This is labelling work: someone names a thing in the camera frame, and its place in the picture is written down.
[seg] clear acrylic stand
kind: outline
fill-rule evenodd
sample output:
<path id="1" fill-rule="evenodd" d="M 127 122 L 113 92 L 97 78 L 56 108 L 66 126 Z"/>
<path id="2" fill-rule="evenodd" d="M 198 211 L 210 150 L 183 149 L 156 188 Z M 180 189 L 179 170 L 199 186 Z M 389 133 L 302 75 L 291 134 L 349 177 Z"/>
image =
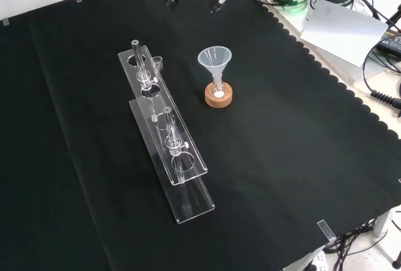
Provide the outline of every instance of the clear acrylic stand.
<path id="1" fill-rule="evenodd" d="M 135 100 L 130 106 L 175 219 L 183 223 L 214 209 L 201 175 L 207 168 L 160 71 L 163 59 L 132 41 L 118 54 Z"/>

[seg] black tablecloth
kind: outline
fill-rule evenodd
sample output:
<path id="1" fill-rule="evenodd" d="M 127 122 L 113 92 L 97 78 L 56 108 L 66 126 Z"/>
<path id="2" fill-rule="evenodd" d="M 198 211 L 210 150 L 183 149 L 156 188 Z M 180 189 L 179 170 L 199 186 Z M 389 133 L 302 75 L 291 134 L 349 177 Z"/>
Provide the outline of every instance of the black tablecloth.
<path id="1" fill-rule="evenodd" d="M 278 270 L 327 242 L 318 221 L 339 235 L 400 204 L 397 135 L 254 0 L 209 3 L 68 0 L 0 29 L 1 270 Z M 133 39 L 209 168 L 216 209 L 182 225 L 128 105 Z M 221 110 L 212 45 L 233 54 Z"/>

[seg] round wooden stand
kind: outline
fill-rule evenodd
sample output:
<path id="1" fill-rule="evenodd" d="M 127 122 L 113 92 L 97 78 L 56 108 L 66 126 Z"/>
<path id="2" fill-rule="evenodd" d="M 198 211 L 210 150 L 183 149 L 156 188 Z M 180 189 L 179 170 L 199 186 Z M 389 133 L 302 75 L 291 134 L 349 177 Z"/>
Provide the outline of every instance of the round wooden stand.
<path id="1" fill-rule="evenodd" d="M 211 86 L 213 83 L 208 84 L 205 89 L 205 101 L 213 108 L 224 108 L 227 107 L 232 101 L 232 88 L 226 82 L 224 84 L 227 87 L 227 94 L 221 98 L 216 98 L 211 93 Z"/>

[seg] plastic funnel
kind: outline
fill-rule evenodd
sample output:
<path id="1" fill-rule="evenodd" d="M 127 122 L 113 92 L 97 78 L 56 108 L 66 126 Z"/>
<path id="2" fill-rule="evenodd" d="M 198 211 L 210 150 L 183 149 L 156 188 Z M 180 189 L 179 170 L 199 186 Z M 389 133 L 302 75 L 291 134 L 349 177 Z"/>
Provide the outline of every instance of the plastic funnel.
<path id="1" fill-rule="evenodd" d="M 231 60 L 231 50 L 223 46 L 212 46 L 202 50 L 198 62 L 210 71 L 212 75 L 222 73 Z"/>

